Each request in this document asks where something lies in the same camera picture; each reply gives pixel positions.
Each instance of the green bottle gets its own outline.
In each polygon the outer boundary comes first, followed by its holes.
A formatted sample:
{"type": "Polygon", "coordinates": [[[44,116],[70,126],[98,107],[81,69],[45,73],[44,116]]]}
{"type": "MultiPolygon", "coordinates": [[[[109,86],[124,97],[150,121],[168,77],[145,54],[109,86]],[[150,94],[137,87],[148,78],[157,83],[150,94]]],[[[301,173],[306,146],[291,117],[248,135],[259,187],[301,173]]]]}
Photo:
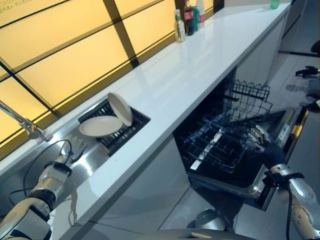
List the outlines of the green bottle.
{"type": "Polygon", "coordinates": [[[196,31],[199,31],[199,10],[197,9],[196,6],[193,6],[192,11],[193,11],[192,24],[193,24],[193,29],[196,32],[196,31]]]}
{"type": "Polygon", "coordinates": [[[279,7],[279,0],[271,0],[270,9],[277,9],[279,7]]]}

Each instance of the glass bottle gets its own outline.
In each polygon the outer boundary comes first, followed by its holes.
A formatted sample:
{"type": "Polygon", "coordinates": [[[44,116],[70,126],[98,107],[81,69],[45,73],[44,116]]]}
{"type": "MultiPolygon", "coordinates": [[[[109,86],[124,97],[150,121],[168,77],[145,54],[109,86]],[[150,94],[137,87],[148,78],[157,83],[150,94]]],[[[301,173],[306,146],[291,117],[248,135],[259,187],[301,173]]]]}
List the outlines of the glass bottle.
{"type": "Polygon", "coordinates": [[[195,30],[194,30],[194,23],[193,23],[194,12],[193,12],[193,10],[192,10],[192,6],[191,6],[189,0],[185,0],[185,5],[184,5],[183,13],[184,13],[184,21],[185,21],[185,30],[186,30],[186,33],[187,33],[188,35],[192,35],[192,34],[194,34],[194,32],[195,32],[195,30]]]}
{"type": "Polygon", "coordinates": [[[176,9],[174,11],[174,34],[175,39],[178,43],[182,43],[186,39],[186,32],[185,32],[185,24],[181,20],[180,10],[176,9]]]}
{"type": "Polygon", "coordinates": [[[196,8],[199,11],[199,29],[202,29],[205,26],[204,0],[196,0],[196,8]]]}

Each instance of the white plate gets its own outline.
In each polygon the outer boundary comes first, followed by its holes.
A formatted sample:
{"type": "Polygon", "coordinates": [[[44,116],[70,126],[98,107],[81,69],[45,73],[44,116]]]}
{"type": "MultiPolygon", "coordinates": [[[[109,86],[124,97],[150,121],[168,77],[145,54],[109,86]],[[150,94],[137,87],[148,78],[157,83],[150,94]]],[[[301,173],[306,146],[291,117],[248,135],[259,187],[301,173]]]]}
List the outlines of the white plate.
{"type": "Polygon", "coordinates": [[[124,125],[131,126],[134,121],[134,116],[132,115],[131,108],[127,102],[115,92],[108,93],[108,100],[115,115],[124,125]]]}
{"type": "Polygon", "coordinates": [[[115,116],[96,116],[84,121],[79,130],[83,135],[102,138],[118,131],[122,124],[115,116]]]}

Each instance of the dishwasher rack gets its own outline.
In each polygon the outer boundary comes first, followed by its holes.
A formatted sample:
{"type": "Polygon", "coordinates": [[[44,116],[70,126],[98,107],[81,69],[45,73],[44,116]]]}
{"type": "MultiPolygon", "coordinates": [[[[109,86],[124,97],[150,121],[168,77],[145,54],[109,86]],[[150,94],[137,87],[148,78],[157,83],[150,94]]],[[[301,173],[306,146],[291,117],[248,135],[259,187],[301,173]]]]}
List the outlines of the dishwasher rack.
{"type": "Polygon", "coordinates": [[[248,119],[259,116],[261,124],[271,110],[269,86],[233,80],[223,90],[219,101],[203,103],[206,112],[201,112],[196,122],[182,123],[183,130],[175,136],[188,171],[210,165],[233,173],[247,150],[243,136],[254,124],[248,119]]]}

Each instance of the faucet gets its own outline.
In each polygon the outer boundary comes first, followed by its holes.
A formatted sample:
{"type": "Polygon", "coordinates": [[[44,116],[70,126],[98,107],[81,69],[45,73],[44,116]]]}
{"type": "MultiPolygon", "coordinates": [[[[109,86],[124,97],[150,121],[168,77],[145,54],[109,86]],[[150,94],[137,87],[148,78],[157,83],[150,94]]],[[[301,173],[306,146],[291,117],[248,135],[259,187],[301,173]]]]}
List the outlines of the faucet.
{"type": "Polygon", "coordinates": [[[41,138],[46,142],[49,142],[51,137],[45,134],[45,131],[34,124],[27,118],[22,117],[20,114],[11,109],[8,105],[6,105],[3,101],[0,100],[0,110],[4,111],[10,117],[15,119],[21,127],[26,130],[27,136],[29,139],[37,139],[41,138]]]}

